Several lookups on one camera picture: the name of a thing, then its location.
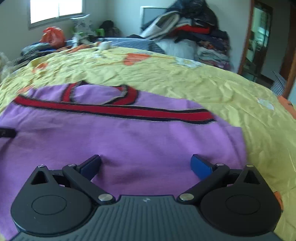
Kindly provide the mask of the floral pillow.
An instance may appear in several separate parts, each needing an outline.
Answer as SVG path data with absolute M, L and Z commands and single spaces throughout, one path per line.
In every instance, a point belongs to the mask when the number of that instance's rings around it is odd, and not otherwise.
M 85 36 L 96 36 L 92 21 L 90 19 L 90 14 L 76 18 L 70 18 L 70 20 L 73 23 L 72 40 Z

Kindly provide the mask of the dark patterned clothes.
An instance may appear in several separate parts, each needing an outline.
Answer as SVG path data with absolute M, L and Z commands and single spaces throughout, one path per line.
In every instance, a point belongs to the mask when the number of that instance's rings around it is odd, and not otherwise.
M 49 43 L 32 44 L 22 49 L 21 56 L 13 60 L 12 65 L 17 66 L 25 62 L 28 63 L 36 58 L 43 57 L 48 54 L 59 52 L 65 49 L 68 50 L 70 48 L 71 46 L 65 46 L 65 47 L 56 49 L 53 46 L 51 46 Z

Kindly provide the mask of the window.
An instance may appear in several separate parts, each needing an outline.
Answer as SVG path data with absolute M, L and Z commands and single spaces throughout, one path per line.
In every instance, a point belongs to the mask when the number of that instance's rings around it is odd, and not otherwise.
M 82 16 L 84 12 L 83 0 L 28 1 L 28 29 Z

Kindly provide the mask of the purple sweater red trim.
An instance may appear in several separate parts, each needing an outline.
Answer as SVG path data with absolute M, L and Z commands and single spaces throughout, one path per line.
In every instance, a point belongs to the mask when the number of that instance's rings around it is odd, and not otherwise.
M 233 169 L 246 164 L 241 128 L 200 104 L 85 82 L 33 88 L 1 113 L 1 234 L 16 227 L 10 209 L 36 166 L 61 169 L 99 155 L 94 183 L 119 195 L 174 195 L 195 185 L 194 154 Z

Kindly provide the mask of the wooden door frame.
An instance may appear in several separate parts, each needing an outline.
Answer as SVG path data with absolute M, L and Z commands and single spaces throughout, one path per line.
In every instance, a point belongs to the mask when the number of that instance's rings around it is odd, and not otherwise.
M 294 78 L 295 1 L 251 1 L 245 49 L 238 73 L 271 88 L 279 73 L 288 97 Z

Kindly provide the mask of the blue quilted blanket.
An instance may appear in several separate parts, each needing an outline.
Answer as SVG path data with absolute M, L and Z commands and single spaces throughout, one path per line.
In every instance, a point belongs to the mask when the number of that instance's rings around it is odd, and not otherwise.
M 95 42 L 111 42 L 112 47 L 133 48 L 146 50 L 155 53 L 165 54 L 165 51 L 159 47 L 154 41 L 140 38 L 97 38 Z M 34 43 L 21 51 L 21 56 L 29 51 L 56 51 L 50 44 Z

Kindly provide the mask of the grey framed board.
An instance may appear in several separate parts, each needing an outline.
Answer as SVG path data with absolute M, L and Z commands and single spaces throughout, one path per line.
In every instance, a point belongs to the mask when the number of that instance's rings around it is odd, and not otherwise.
M 166 12 L 166 8 L 156 6 L 141 6 L 140 7 L 140 29 L 142 30 L 144 25 L 153 21 L 159 15 Z

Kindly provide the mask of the red plastic bag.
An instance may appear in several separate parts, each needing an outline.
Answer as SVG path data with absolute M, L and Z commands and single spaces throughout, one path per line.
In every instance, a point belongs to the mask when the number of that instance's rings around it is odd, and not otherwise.
M 66 46 L 66 38 L 61 28 L 48 27 L 43 30 L 40 43 L 48 43 L 51 47 L 59 49 Z

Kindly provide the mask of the green plastic chair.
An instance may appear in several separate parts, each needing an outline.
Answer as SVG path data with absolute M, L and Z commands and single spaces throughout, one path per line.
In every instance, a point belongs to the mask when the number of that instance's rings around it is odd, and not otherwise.
M 104 29 L 91 30 L 88 28 L 74 28 L 73 32 L 73 37 L 75 38 L 103 38 L 104 36 Z

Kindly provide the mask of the yellow carrot print bedsheet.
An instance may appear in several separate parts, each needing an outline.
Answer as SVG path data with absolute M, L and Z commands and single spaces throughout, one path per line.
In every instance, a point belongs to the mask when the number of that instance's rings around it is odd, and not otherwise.
M 276 234 L 295 240 L 295 119 L 267 88 L 230 71 L 132 48 L 102 52 L 88 48 L 52 53 L 31 61 L 1 82 L 1 109 L 32 87 L 85 80 L 127 84 L 201 104 L 239 126 L 254 164 L 273 191 L 281 194 L 283 214 Z

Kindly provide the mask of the pile of clothes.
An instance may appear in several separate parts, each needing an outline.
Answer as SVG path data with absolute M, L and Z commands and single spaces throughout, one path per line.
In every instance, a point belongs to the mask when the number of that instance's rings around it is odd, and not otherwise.
M 218 18 L 206 1 L 175 1 L 165 12 L 142 26 L 140 39 L 175 44 L 188 40 L 196 60 L 224 70 L 231 69 L 230 40 L 219 29 Z

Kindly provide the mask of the dark bag by wall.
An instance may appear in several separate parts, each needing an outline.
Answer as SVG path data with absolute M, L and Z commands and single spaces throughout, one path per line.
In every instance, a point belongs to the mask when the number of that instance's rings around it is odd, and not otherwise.
M 121 31 L 115 27 L 114 22 L 111 20 L 104 21 L 100 28 L 104 30 L 104 36 L 108 38 L 119 38 L 121 37 Z

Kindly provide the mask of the checkered laundry basket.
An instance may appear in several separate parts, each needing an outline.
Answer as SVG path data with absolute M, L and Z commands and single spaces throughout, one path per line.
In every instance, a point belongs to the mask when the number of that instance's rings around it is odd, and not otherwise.
M 275 80 L 270 90 L 277 96 L 282 96 L 287 84 L 287 81 L 277 72 L 273 71 Z

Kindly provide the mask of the white plush toy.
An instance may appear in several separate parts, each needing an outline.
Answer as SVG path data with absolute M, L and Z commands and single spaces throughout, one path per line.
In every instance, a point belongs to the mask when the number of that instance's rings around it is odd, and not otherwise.
M 108 50 L 111 47 L 111 42 L 110 41 L 105 41 L 105 42 L 101 42 L 98 46 L 98 50 L 99 51 L 104 51 L 104 50 Z

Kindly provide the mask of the white fluffy garment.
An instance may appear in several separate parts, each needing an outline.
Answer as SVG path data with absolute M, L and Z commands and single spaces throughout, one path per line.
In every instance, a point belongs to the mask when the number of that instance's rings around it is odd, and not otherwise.
M 9 61 L 8 57 L 0 52 L 0 80 L 1 82 L 14 72 L 14 65 Z

